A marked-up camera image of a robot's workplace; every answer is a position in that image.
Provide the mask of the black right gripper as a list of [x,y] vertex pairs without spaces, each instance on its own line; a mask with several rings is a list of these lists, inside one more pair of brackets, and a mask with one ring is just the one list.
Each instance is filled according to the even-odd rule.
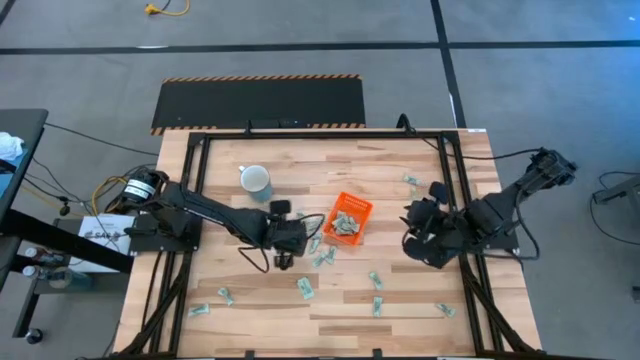
[[[444,183],[434,181],[429,194],[438,203],[448,203],[448,190]],[[467,209],[445,212],[435,202],[428,205],[428,218],[424,230],[427,232],[425,246],[420,239],[411,237],[402,241],[404,253],[411,259],[424,261],[431,267],[443,268],[454,257],[460,255],[467,245]]]

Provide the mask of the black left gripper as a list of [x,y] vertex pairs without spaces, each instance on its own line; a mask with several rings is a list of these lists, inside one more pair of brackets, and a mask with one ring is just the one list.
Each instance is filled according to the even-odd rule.
[[269,203],[269,207],[273,216],[268,219],[264,247],[286,252],[274,257],[274,266],[286,271],[294,265],[294,255],[289,253],[294,253],[296,250],[295,237],[290,231],[285,216],[291,212],[291,202],[289,200],[274,200]]

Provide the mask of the teal ceramic mug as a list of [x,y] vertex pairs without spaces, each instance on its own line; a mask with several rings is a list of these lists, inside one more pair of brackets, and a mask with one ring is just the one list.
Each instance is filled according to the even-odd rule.
[[271,176],[266,168],[260,165],[240,166],[241,187],[256,202],[266,202],[271,199],[273,188]]

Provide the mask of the orange slotted plastic basket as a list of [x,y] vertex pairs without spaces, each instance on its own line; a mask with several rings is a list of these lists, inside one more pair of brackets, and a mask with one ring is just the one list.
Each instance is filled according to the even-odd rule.
[[[372,210],[372,203],[350,193],[341,192],[323,225],[323,234],[345,245],[360,245]],[[338,218],[339,212],[353,217],[355,222],[360,226],[359,231],[353,235],[338,235],[335,232],[332,222]]]

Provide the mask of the black hazard striped floor mat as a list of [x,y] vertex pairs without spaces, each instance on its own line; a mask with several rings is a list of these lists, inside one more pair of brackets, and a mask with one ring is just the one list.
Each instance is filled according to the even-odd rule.
[[170,77],[160,87],[151,134],[365,126],[358,74]]

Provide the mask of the white cardboard box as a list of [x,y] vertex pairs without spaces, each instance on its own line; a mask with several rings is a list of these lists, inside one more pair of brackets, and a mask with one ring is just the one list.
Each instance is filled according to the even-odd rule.
[[[130,228],[133,223],[134,217],[129,215],[85,216],[78,235],[110,250],[128,255],[131,239],[125,233],[125,229]],[[114,273],[113,269],[76,257],[70,259],[70,268],[82,273]]]

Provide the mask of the grey equipment stand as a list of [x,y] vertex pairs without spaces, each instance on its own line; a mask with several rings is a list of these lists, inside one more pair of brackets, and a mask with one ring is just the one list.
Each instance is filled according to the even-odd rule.
[[640,207],[640,173],[633,173],[629,179],[593,195],[597,204],[605,204],[615,198],[624,197],[632,206]]

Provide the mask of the blue tinted plastic bottle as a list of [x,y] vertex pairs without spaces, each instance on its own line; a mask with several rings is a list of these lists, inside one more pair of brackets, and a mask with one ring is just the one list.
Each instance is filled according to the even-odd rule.
[[60,267],[50,274],[48,283],[54,289],[81,291],[89,290],[93,286],[93,279],[87,274]]

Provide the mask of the black desk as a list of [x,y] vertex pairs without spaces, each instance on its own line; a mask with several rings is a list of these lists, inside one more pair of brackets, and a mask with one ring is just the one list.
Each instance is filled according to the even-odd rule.
[[[0,160],[0,291],[9,273],[21,273],[28,265],[40,267],[40,275],[31,279],[25,302],[20,310],[12,336],[29,344],[43,340],[44,334],[30,326],[41,295],[100,291],[113,285],[131,272],[133,258],[110,250],[57,225],[47,224],[12,208],[20,185],[33,159],[44,132],[48,112],[44,109],[0,110],[0,132],[7,132],[24,140],[24,153],[14,161]],[[41,263],[24,256],[29,247],[42,247],[50,253],[51,261]],[[89,290],[60,290],[52,288],[50,274],[57,268],[70,268],[72,257],[113,269],[114,273],[84,273],[93,279]]]

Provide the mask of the white crumpled cloth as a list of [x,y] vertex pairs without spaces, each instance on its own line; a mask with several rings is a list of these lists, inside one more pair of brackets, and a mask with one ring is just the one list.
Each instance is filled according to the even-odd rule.
[[23,153],[24,140],[7,132],[0,132],[0,160],[14,161]]

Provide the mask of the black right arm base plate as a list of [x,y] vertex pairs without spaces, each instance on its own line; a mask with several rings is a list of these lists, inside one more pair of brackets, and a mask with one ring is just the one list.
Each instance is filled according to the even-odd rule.
[[507,221],[498,228],[484,231],[481,228],[472,231],[473,237],[469,244],[481,250],[513,250],[519,247],[515,235],[516,228],[520,225],[519,220]]

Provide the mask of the black metal rig frame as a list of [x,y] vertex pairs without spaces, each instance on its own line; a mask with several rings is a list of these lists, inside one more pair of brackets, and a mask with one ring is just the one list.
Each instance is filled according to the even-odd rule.
[[[259,253],[242,257],[232,236],[205,224],[182,300],[186,307],[208,304],[210,313],[189,317],[170,308],[153,348],[183,358],[239,357],[246,351],[257,357],[347,357],[374,349],[389,357],[471,355],[492,348],[494,328],[486,313],[468,315],[459,265],[432,269],[409,259],[401,246],[400,217],[411,199],[405,174],[446,181],[457,205],[500,189],[484,131],[452,131],[442,143],[447,156],[434,143],[396,129],[282,130],[274,139],[215,132],[207,150],[193,152],[191,179],[205,195],[250,206],[238,169],[259,164],[270,171],[276,196],[290,200],[294,211],[326,213],[348,192],[370,201],[373,212],[361,245],[340,247],[333,265],[314,268],[313,256],[306,255],[287,271],[265,274],[257,270]],[[380,277],[381,291],[370,272]],[[302,277],[315,293],[309,300],[297,287]],[[232,306],[220,288],[229,290]],[[372,313],[375,296],[383,298],[379,318]],[[436,303],[454,307],[456,315],[446,317]]]

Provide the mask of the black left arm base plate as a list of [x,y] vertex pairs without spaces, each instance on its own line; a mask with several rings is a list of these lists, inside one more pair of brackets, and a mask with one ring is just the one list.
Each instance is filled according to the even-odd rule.
[[133,252],[190,252],[199,249],[202,221],[189,213],[141,214],[125,229]]

